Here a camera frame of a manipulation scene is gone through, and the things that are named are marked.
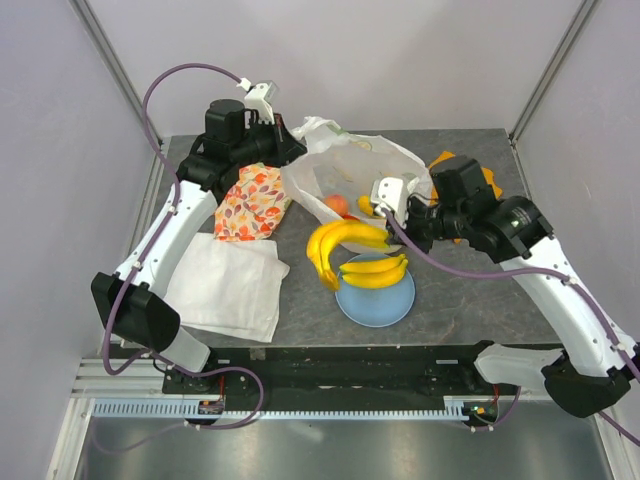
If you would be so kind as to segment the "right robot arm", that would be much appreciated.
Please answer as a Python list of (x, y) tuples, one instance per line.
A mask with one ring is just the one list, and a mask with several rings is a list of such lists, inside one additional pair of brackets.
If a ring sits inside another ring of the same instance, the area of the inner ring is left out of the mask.
[(404, 178), (374, 183), (370, 201), (396, 241), (423, 259), (436, 241), (461, 239), (499, 266), (489, 280), (514, 279), (561, 345), (551, 350), (478, 343), (458, 368), (467, 392), (491, 384), (545, 390), (565, 412), (585, 418), (615, 405), (639, 377), (639, 344), (603, 311), (563, 252), (553, 228), (528, 198), (500, 198), (479, 162), (453, 156), (429, 168), (429, 200)]

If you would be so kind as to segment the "large yellow banana bunch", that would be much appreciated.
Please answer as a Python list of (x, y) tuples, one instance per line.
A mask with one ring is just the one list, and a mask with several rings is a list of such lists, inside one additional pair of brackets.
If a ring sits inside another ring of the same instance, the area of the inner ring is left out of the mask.
[(306, 256), (316, 269), (321, 283), (330, 291), (340, 288), (332, 269), (330, 256), (343, 243), (357, 244), (375, 249), (386, 249), (389, 233), (385, 229), (354, 220), (338, 220), (318, 227), (306, 245)]

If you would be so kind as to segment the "white plastic bag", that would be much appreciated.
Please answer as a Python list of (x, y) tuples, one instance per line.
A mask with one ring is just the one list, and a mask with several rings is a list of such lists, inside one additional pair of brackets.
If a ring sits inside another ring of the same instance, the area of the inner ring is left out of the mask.
[(423, 160), (383, 136), (350, 133), (318, 116), (307, 117), (291, 134), (307, 153), (280, 169), (284, 191), (322, 224), (339, 218), (324, 200), (340, 195), (350, 215), (382, 227), (384, 221), (364, 214), (357, 200), (370, 195), (374, 182), (385, 177), (402, 178), (411, 193), (431, 196), (432, 181)]

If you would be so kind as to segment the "small yellow banana bunch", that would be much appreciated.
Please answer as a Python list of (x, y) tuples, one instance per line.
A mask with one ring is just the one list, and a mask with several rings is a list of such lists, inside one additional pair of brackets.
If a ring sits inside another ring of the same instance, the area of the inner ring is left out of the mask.
[(340, 266), (345, 283), (363, 289), (382, 289), (399, 283), (405, 276), (408, 259), (405, 254), (364, 262), (348, 262)]

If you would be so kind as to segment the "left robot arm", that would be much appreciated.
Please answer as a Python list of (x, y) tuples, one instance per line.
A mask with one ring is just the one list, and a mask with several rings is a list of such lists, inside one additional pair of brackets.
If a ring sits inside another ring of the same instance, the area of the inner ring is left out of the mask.
[(145, 347), (185, 372), (185, 382), (208, 393), (219, 382), (212, 350), (181, 325), (164, 300), (189, 243), (239, 179), (241, 168), (262, 163), (284, 167), (307, 151), (286, 129), (269, 101), (212, 102), (205, 130), (179, 164), (160, 213), (128, 258), (112, 274), (99, 272), (91, 293), (105, 334)]

